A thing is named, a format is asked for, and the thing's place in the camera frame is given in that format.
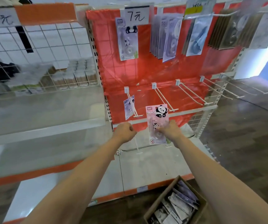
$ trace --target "price tag on shelf edge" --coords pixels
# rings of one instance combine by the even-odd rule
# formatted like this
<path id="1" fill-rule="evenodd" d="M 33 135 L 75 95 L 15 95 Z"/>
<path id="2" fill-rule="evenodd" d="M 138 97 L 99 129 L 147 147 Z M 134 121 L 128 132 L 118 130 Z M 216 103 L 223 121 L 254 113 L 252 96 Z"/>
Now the price tag on shelf edge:
<path id="1" fill-rule="evenodd" d="M 149 24 L 150 8 L 152 5 L 125 6 L 124 17 L 126 26 Z"/>
<path id="2" fill-rule="evenodd" d="M 20 26 L 20 20 L 14 7 L 0 8 L 0 27 Z"/>
<path id="3" fill-rule="evenodd" d="M 186 3 L 185 19 L 191 16 L 211 14 L 215 3 L 216 0 L 188 0 Z"/>

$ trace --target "wooden floor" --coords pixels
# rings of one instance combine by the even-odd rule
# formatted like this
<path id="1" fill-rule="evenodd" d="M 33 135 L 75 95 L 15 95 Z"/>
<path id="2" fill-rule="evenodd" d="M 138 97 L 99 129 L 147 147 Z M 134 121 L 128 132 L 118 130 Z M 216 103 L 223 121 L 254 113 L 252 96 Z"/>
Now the wooden floor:
<path id="1" fill-rule="evenodd" d="M 268 87 L 255 79 L 243 82 L 268 91 Z M 241 94 L 233 86 L 228 85 L 227 89 Z M 268 94 L 248 95 L 242 99 L 268 109 Z M 218 106 L 202 133 L 201 141 L 208 145 L 222 166 L 268 203 L 268 111 L 237 99 L 222 98 Z M 195 180 L 189 183 L 198 187 Z M 18 184 L 0 187 L 0 223 L 17 187 Z M 89 207 L 80 223 L 143 223 L 142 216 L 163 190 L 158 188 Z M 218 223 L 210 207 L 199 223 Z"/>

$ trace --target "person's left hand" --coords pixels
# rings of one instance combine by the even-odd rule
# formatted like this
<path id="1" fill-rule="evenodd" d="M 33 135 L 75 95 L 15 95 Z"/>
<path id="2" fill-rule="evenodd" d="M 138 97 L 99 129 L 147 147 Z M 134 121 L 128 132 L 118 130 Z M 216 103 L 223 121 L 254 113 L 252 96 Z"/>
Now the person's left hand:
<path id="1" fill-rule="evenodd" d="M 131 141 L 136 134 L 137 132 L 133 129 L 132 124 L 125 122 L 117 126 L 113 132 L 112 138 L 119 140 L 121 143 L 126 143 Z"/>

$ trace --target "person's left arm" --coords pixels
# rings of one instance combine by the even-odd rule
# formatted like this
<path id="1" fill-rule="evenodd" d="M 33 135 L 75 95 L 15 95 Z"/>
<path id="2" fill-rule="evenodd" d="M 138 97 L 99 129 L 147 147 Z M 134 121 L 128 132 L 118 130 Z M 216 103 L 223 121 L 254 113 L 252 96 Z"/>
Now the person's left arm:
<path id="1" fill-rule="evenodd" d="M 115 152 L 136 133 L 130 123 L 119 124 L 112 138 L 75 167 L 71 175 L 54 187 L 21 224 L 78 223 Z"/>

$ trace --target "person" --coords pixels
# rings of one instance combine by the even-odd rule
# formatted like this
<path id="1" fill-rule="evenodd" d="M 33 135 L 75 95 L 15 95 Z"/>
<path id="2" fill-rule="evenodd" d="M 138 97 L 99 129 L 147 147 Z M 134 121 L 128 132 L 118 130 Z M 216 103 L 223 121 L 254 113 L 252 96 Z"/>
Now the person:
<path id="1" fill-rule="evenodd" d="M 200 151 L 182 134 L 174 120 L 165 128 L 159 128 L 159 131 L 181 150 L 221 223 L 268 223 L 268 204 L 246 184 Z M 22 224 L 78 223 L 115 152 L 136 133 L 130 123 L 119 124 L 112 138 L 54 187 Z"/>

